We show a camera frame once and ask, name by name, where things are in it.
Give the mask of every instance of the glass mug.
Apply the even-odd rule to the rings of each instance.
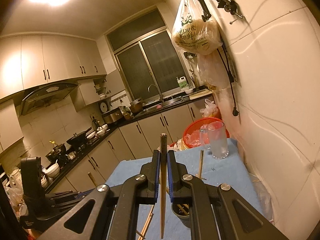
[[[212,122],[200,128],[200,142],[218,160],[228,156],[226,127],[223,122]]]

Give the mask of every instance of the window pane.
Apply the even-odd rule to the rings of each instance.
[[[142,97],[144,100],[158,94],[157,90],[148,92],[148,86],[154,81],[138,44],[117,56],[134,99]]]
[[[179,87],[177,77],[186,76],[167,32],[141,42],[162,93]]]
[[[128,42],[163,26],[165,23],[160,13],[155,10],[119,27],[108,34],[108,38],[115,51]]]

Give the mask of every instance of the backsplash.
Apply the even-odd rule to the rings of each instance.
[[[14,148],[0,155],[0,163],[4,170],[10,173],[12,167],[17,166],[20,158],[24,157],[40,156],[41,164],[47,166],[50,162],[45,156],[52,150],[49,140],[58,144],[66,143],[74,133],[80,133],[92,126],[90,116],[104,124],[97,103],[76,112],[70,96],[48,107],[20,116],[19,123],[24,138]]]

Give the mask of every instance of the ceiling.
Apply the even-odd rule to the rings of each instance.
[[[163,0],[69,0],[60,6],[19,0],[7,14],[1,35],[67,33],[97,39],[127,17]]]

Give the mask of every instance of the silver screw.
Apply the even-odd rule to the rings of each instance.
[[[144,180],[145,178],[146,178],[146,176],[143,174],[136,175],[136,180]]]
[[[191,174],[184,174],[184,175],[182,176],[182,178],[183,178],[184,180],[192,180],[192,175],[191,175]]]
[[[100,192],[104,192],[104,191],[106,191],[108,188],[109,188],[109,187],[108,187],[108,185],[106,185],[106,184],[100,184],[100,185],[97,186],[97,190],[100,191]]]
[[[227,183],[222,183],[220,186],[221,186],[221,189],[224,191],[228,191],[231,189],[231,186],[228,185]]]

